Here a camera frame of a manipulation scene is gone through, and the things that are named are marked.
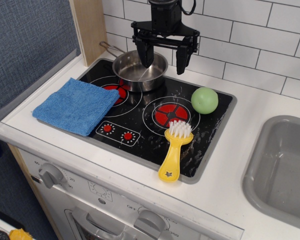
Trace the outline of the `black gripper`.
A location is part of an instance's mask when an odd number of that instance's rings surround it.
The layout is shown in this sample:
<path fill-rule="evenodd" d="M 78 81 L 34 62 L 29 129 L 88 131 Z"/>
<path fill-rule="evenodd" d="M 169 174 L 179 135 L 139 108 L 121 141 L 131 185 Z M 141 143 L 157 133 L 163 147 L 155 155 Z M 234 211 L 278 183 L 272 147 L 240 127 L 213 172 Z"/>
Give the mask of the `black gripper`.
<path fill-rule="evenodd" d="M 198 51 L 200 32 L 182 23 L 182 16 L 194 13 L 197 2 L 194 0 L 191 10 L 183 8 L 181 0 L 150 0 L 151 20 L 134 21 L 133 42 L 139 58 L 145 68 L 154 61 L 154 47 L 177 49 L 177 74 L 185 72 L 192 53 Z"/>

